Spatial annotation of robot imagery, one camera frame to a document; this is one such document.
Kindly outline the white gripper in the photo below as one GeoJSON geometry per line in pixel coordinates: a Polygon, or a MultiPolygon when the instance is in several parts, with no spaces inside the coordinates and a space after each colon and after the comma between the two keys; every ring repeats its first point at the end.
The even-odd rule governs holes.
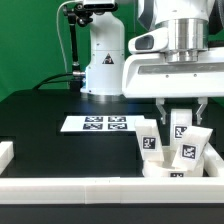
{"type": "Polygon", "coordinates": [[[131,56],[123,69],[126,98],[157,98],[161,122],[166,124],[164,98],[198,98],[197,123],[207,107],[207,97],[224,97],[224,46],[198,54],[195,62],[167,62],[168,29],[159,28],[131,39],[131,56]]]}

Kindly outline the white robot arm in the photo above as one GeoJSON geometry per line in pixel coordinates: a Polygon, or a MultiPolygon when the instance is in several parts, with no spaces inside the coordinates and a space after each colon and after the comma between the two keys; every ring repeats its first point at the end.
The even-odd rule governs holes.
{"type": "Polygon", "coordinates": [[[116,0],[84,0],[93,13],[89,94],[154,98],[162,115],[167,98],[196,98],[200,116],[210,97],[224,97],[224,45],[208,41],[224,27],[224,0],[138,0],[146,32],[124,41],[124,28],[110,12],[116,0]]]}

